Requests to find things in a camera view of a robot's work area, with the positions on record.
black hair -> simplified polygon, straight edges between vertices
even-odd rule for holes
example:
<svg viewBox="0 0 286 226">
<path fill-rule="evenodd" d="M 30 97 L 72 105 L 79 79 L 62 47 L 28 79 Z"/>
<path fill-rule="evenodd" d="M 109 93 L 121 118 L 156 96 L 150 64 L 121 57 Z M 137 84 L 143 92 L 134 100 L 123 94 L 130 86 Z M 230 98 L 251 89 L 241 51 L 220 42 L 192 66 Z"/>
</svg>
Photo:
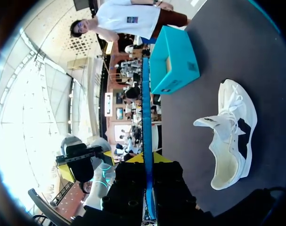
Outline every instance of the black hair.
<svg viewBox="0 0 286 226">
<path fill-rule="evenodd" d="M 79 187 L 80 187 L 80 189 L 82 190 L 82 192 L 84 193 L 84 194 L 89 194 L 89 192 L 87 192 L 85 189 L 84 189 L 84 183 L 80 183 L 79 184 Z"/>
<path fill-rule="evenodd" d="M 129 153 L 128 154 L 126 154 L 125 156 L 124 156 L 124 161 L 128 161 L 129 159 L 132 159 L 133 158 L 133 156 L 131 156 Z"/>
<path fill-rule="evenodd" d="M 80 22 L 81 22 L 81 20 L 76 20 L 75 22 L 72 23 L 72 25 L 70 27 L 71 36 L 74 37 L 74 38 L 79 38 L 82 35 L 81 33 L 76 33 L 74 31 L 75 26 L 77 26 L 77 24 L 80 23 Z"/>
</svg>

ceiling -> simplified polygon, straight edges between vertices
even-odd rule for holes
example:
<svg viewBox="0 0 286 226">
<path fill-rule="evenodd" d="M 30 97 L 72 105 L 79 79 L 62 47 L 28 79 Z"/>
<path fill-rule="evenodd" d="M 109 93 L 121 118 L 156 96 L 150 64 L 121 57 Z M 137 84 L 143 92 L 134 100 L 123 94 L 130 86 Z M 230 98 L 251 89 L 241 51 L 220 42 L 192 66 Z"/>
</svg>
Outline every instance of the ceiling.
<svg viewBox="0 0 286 226">
<path fill-rule="evenodd" d="M 79 82 L 83 70 L 68 70 L 67 62 L 102 53 L 93 32 L 71 38 L 71 23 L 84 18 L 91 18 L 90 9 L 76 11 L 73 0 L 42 0 L 22 22 L 31 41 Z"/>
</svg>

white t-shirt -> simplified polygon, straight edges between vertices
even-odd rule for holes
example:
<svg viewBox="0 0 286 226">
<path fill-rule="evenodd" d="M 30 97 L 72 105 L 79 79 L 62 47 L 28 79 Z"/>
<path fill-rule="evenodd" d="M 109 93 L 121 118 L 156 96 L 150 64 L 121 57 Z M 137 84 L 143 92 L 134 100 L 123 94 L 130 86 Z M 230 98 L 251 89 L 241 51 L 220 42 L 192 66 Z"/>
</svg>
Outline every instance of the white t-shirt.
<svg viewBox="0 0 286 226">
<path fill-rule="evenodd" d="M 146 39 L 151 38 L 159 15 L 159 7 L 132 5 L 131 0 L 108 0 L 96 14 L 99 27 Z"/>
</svg>

young man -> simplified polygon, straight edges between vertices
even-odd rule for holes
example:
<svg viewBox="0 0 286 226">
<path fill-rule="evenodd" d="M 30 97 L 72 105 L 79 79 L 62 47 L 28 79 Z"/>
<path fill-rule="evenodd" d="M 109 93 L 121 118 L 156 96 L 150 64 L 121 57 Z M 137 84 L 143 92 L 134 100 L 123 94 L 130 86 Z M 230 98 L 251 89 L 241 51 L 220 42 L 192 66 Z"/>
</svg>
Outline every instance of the young man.
<svg viewBox="0 0 286 226">
<path fill-rule="evenodd" d="M 82 190 L 82 192 L 83 192 L 84 194 L 89 194 L 89 193 L 90 193 L 91 184 L 92 184 L 92 181 L 88 181 L 88 182 L 80 183 L 80 184 L 79 184 L 80 189 Z"/>
<path fill-rule="evenodd" d="M 150 39 L 158 37 L 163 25 L 183 27 L 190 21 L 161 0 L 108 0 L 94 18 L 73 22 L 70 31 L 73 37 L 94 31 L 106 41 L 118 40 L 118 33 Z"/>
</svg>

yellow panel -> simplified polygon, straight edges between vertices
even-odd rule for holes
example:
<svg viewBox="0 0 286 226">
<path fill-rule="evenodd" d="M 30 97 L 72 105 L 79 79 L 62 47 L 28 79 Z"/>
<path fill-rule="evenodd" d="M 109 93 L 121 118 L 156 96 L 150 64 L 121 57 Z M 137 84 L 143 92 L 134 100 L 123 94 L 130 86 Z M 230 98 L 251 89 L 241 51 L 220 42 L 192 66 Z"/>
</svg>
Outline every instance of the yellow panel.
<svg viewBox="0 0 286 226">
<path fill-rule="evenodd" d="M 134 156 L 133 158 L 129 159 L 127 162 L 132 162 L 132 163 L 140 162 L 140 163 L 143 163 L 144 162 L 143 153 L 138 154 L 137 156 Z"/>
<path fill-rule="evenodd" d="M 60 173 L 63 179 L 68 180 L 72 183 L 75 183 L 76 180 L 74 179 L 74 176 L 67 164 L 58 166 L 58 168 L 60 170 Z"/>
<path fill-rule="evenodd" d="M 153 152 L 153 157 L 154 157 L 154 162 L 155 163 L 159 163 L 159 162 L 172 162 L 169 159 L 166 159 L 165 157 L 161 156 L 159 153 L 157 152 Z"/>
<path fill-rule="evenodd" d="M 111 158 L 111 161 L 113 162 L 113 166 L 114 166 L 115 162 L 114 162 L 113 154 L 111 153 L 111 151 L 104 152 L 103 154 Z"/>
<path fill-rule="evenodd" d="M 169 159 L 166 159 L 165 157 L 161 156 L 159 153 L 153 152 L 153 157 L 154 157 L 154 162 L 155 163 L 159 163 L 159 162 L 172 162 Z M 143 159 L 143 153 L 138 154 L 137 156 L 133 157 L 132 159 L 129 159 L 127 162 L 140 162 L 143 163 L 144 159 Z"/>
</svg>

